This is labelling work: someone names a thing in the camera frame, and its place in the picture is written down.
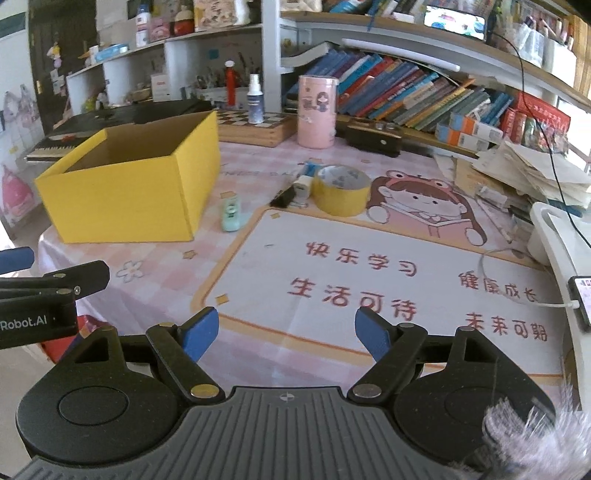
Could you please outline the floral house figurine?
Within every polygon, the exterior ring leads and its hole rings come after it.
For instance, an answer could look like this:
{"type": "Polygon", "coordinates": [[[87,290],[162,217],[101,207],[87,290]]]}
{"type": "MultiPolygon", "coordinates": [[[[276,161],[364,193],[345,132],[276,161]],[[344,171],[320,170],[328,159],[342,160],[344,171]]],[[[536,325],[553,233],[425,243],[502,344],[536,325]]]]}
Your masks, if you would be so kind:
{"type": "Polygon", "coordinates": [[[245,0],[194,0],[195,30],[211,30],[249,25],[249,6],[245,0]]]}

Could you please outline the pink cylindrical canister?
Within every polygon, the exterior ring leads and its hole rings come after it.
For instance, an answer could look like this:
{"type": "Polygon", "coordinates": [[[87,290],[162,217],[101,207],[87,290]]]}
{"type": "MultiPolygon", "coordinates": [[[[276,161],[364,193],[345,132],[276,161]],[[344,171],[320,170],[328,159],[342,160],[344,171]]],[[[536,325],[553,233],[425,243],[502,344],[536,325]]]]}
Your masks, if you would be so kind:
{"type": "Polygon", "coordinates": [[[303,75],[298,79],[297,143],[305,148],[334,145],[339,80],[303,75]]]}

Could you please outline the white plastic stand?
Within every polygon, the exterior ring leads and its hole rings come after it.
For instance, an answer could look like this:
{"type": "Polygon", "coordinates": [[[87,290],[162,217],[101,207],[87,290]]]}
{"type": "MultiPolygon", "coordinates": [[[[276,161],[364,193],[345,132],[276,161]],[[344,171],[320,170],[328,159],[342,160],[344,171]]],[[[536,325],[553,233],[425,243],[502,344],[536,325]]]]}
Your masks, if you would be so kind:
{"type": "Polygon", "coordinates": [[[590,409],[590,224],[551,205],[530,210],[532,257],[551,268],[566,305],[564,363],[583,410],[590,409]]]}

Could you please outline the black binder clip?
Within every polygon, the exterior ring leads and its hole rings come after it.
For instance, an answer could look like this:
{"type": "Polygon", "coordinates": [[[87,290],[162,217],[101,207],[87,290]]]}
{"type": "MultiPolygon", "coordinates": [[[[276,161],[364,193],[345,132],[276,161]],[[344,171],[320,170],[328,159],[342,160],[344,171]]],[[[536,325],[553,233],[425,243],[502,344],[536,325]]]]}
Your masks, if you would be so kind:
{"type": "Polygon", "coordinates": [[[290,187],[281,190],[273,197],[273,200],[270,201],[270,207],[286,209],[294,201],[294,197],[296,197],[296,190],[294,185],[290,185],[290,187]]]}

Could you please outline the white blue small box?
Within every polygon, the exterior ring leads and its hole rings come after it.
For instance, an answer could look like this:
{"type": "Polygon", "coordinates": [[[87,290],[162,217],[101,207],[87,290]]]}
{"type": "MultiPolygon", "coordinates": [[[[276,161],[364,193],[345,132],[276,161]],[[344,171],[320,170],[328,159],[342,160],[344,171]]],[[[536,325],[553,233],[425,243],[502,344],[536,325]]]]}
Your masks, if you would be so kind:
{"type": "Polygon", "coordinates": [[[321,164],[315,162],[305,162],[303,169],[294,180],[294,203],[304,205],[311,199],[312,184],[315,174],[322,168],[321,164]]]}

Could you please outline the pink cartoon desk mat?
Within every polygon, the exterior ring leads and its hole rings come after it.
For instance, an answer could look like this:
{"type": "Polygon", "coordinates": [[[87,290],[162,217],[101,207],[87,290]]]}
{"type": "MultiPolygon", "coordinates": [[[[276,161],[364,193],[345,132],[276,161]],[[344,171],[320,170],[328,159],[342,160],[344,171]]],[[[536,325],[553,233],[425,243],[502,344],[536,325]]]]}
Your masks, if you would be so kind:
{"type": "Polygon", "coordinates": [[[370,359],[353,330],[367,307],[434,335],[474,328],[534,377],[563,371],[566,320],[544,269],[315,208],[254,212],[191,305],[216,308],[228,329],[353,364],[370,359]]]}

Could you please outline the wooden chess board box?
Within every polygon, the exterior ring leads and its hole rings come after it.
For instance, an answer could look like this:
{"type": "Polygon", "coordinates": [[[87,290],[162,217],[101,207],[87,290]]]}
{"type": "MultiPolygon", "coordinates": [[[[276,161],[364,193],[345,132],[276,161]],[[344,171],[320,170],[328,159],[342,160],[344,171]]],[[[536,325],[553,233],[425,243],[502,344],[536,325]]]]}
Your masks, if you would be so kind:
{"type": "Polygon", "coordinates": [[[249,123],[249,112],[218,110],[220,142],[274,148],[297,131],[297,117],[283,113],[264,113],[263,122],[249,123]]]}

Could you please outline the yellow tape roll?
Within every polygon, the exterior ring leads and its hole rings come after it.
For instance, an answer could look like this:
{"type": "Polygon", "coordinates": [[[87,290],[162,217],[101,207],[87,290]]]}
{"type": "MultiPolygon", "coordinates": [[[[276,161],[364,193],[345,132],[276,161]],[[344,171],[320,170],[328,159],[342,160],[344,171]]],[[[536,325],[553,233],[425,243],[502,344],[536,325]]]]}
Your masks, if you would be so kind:
{"type": "Polygon", "coordinates": [[[318,209],[332,216],[355,217],[366,210],[372,179],[346,165],[328,165],[315,173],[311,197],[318,209]]]}

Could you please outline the smartphone on shelf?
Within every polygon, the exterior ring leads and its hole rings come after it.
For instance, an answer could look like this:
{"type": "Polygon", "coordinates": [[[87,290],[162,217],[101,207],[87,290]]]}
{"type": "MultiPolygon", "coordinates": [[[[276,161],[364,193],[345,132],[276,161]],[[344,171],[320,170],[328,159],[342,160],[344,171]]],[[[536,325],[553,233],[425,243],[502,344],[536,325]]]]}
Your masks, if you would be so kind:
{"type": "Polygon", "coordinates": [[[486,20],[472,13],[429,5],[426,7],[424,25],[481,41],[485,40],[486,20]]]}

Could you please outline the red cardboard box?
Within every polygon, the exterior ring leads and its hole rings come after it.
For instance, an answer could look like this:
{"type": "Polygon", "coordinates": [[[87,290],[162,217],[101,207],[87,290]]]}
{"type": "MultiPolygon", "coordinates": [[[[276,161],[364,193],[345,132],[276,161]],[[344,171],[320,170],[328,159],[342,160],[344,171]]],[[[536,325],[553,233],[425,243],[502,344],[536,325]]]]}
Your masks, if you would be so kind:
{"type": "Polygon", "coordinates": [[[42,350],[54,364],[58,363],[64,355],[86,339],[92,332],[108,326],[108,323],[90,315],[80,315],[77,317],[77,325],[78,331],[75,335],[41,343],[42,350]]]}

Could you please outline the white spray bottle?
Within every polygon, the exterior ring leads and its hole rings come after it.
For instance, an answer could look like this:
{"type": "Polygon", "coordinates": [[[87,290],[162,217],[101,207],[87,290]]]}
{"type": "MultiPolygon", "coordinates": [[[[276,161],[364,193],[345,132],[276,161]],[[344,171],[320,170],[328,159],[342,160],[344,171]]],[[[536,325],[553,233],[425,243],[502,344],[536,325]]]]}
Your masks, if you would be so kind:
{"type": "Polygon", "coordinates": [[[249,107],[249,124],[263,124],[263,89],[260,85],[259,75],[249,75],[249,92],[247,92],[247,107],[249,107]]]}

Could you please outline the red bottle with white cap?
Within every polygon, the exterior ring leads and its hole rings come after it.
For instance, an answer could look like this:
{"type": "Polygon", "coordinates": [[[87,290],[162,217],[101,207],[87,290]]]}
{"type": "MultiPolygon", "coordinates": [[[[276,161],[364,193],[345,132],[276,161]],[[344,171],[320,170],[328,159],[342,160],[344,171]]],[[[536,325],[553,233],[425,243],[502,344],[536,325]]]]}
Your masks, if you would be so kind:
{"type": "Polygon", "coordinates": [[[226,104],[228,107],[235,107],[236,93],[235,93],[235,61],[226,60],[224,62],[225,73],[225,87],[226,87],[226,104]]]}

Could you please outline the stack of loose papers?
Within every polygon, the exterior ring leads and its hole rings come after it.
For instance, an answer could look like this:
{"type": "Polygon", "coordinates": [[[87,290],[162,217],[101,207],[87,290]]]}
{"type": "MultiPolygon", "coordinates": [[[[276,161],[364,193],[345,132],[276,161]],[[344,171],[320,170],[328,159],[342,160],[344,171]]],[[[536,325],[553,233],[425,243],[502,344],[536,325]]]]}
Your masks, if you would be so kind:
{"type": "Polygon", "coordinates": [[[503,141],[479,152],[473,168],[536,200],[564,200],[583,209],[590,205],[590,176],[561,154],[503,141]]]}

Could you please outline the white bookshelf unit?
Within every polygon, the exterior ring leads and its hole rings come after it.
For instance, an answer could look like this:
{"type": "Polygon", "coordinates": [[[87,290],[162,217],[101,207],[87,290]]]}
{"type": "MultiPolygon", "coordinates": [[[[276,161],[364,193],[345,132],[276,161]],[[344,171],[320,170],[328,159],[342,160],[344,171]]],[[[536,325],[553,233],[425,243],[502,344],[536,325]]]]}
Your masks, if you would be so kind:
{"type": "Polygon", "coordinates": [[[179,100],[198,77],[221,71],[235,61],[243,76],[259,72],[264,104],[277,112],[297,76],[318,63],[315,51],[327,48],[389,54],[415,61],[454,78],[475,78],[493,85],[525,85],[548,102],[564,100],[584,111],[589,98],[555,75],[482,41],[424,25],[366,16],[313,12],[280,14],[272,1],[263,4],[263,23],[201,30],[124,48],[67,78],[75,114],[85,100],[105,88],[108,101],[119,106],[140,83],[164,78],[162,96],[179,100]]]}

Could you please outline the mint green correction tape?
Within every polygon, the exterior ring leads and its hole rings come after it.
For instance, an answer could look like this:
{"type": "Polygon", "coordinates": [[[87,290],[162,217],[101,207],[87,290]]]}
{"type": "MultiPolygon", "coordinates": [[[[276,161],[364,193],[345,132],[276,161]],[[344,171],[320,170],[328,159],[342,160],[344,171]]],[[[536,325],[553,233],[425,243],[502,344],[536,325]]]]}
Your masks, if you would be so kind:
{"type": "Polygon", "coordinates": [[[242,226],[242,203],[238,195],[223,199],[221,207],[221,230],[235,232],[242,226]]]}

